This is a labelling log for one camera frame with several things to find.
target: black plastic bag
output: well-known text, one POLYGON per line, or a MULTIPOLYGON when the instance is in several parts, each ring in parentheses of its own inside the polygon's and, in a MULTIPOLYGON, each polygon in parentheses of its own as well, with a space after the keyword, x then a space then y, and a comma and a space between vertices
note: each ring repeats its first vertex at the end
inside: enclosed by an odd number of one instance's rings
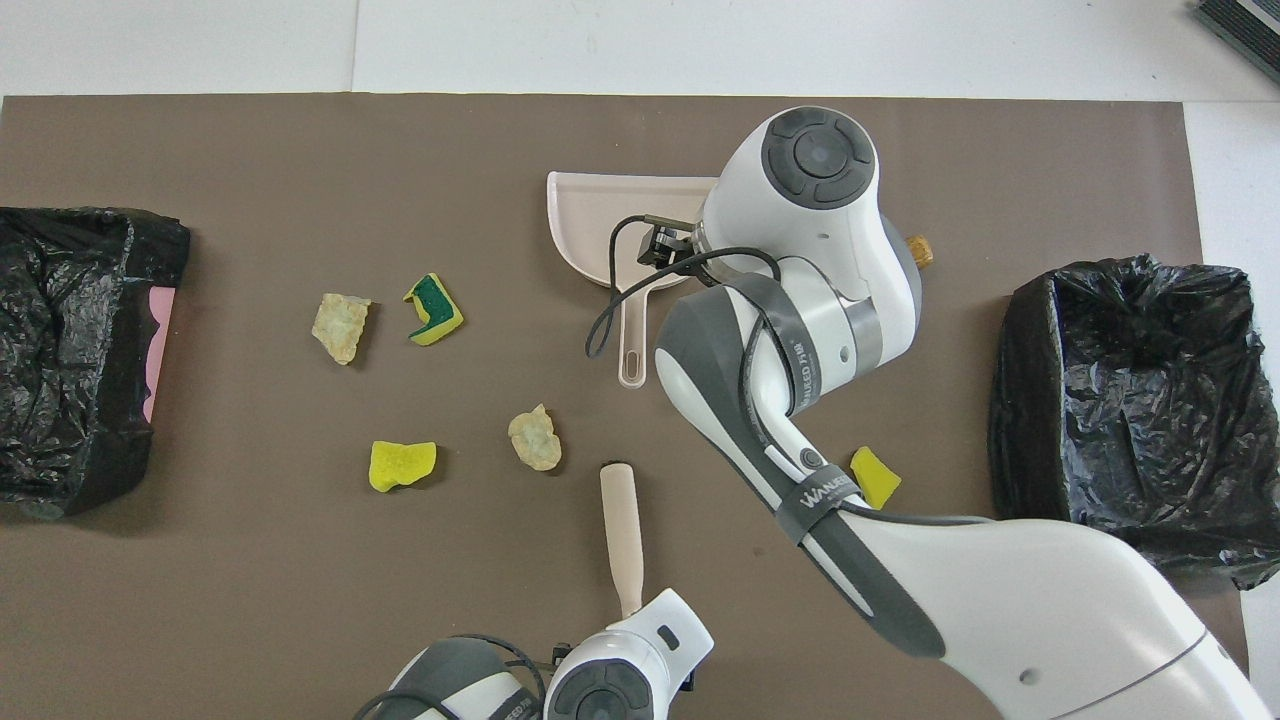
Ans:
POLYGON ((1107 532, 1240 589, 1280 569, 1276 411, 1248 277, 1147 255, 1019 288, 988 445, 997 511, 1107 532))
POLYGON ((52 519, 142 480, 150 293, 189 242, 142 210, 0 209, 0 501, 52 519))

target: pink dustpan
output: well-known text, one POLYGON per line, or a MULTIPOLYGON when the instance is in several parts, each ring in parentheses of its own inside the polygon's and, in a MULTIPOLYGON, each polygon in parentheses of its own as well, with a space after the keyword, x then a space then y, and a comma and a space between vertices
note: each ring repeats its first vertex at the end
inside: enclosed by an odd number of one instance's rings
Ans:
MULTIPOLYGON (((649 214, 692 222, 714 183, 716 178, 548 173, 547 218, 552 240, 575 270, 607 287, 609 233, 618 220, 649 214)), ((653 268, 636 263, 648 229, 649 225, 635 223, 618 236, 618 287, 622 290, 653 273, 653 268)), ((645 380, 649 292, 685 279, 685 275, 668 275, 622 302, 618 382, 623 387, 635 389, 645 380)))

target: white floor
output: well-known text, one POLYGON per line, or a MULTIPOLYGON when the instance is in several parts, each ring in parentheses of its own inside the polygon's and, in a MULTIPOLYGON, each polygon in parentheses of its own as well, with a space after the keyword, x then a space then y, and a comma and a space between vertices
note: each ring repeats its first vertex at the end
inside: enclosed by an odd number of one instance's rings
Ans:
MULTIPOLYGON (((1184 0, 0 0, 0 96, 349 90, 1185 102, 1204 260, 1280 343, 1280 86, 1184 0)), ((1280 710, 1280 582, 1244 609, 1280 710)))

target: brown table mat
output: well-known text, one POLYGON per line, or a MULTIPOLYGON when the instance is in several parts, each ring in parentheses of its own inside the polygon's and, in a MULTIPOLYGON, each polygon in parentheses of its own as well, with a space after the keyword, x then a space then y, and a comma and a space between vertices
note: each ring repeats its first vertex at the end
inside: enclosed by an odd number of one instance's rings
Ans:
MULTIPOLYGON (((0 716, 346 717, 452 633, 547 657, 616 619, 596 477, 616 457, 636 468, 646 598, 677 588, 717 641, 677 716, 993 716, 846 606, 653 373, 627 391, 614 356, 582 356, 605 291, 552 245, 547 172, 714 176, 806 101, 6 99, 0 204, 145 208, 196 240, 143 484, 59 524, 0 512, 0 716), (467 323, 420 348, 399 299, 426 272, 467 323), (351 368, 308 334, 323 292, 380 304, 351 368), (552 477, 506 437, 539 402, 567 451, 552 477), (443 461, 379 495, 374 439, 443 461)), ((989 515, 1005 299, 1074 260, 1199 260, 1181 109, 820 102, 865 124, 884 213, 938 260, 913 350, 797 423, 833 459, 873 447, 905 478, 892 510, 989 515)), ((692 290, 653 296, 650 333, 692 290)), ((1184 593, 1243 661, 1236 594, 1184 593)))

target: yellow sponge piece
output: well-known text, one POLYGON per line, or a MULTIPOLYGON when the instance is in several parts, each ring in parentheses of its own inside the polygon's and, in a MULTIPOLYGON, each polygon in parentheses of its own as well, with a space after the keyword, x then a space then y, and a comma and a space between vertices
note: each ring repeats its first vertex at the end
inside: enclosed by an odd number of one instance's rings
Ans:
POLYGON ((411 486, 435 469, 435 443, 399 445, 374 441, 369 455, 369 484, 378 492, 411 486))
POLYGON ((424 323, 421 329, 408 336, 419 345, 431 345, 462 324, 462 311, 453 304, 453 299, 444 291, 444 283, 435 273, 428 273, 417 281, 417 284, 404 293, 404 302, 413 304, 417 318, 424 323))
POLYGON ((902 478, 890 470, 869 447, 859 447, 854 454, 854 460, 849 464, 854 471, 854 479, 863 488, 863 496, 876 510, 884 507, 890 496, 902 484, 902 478))

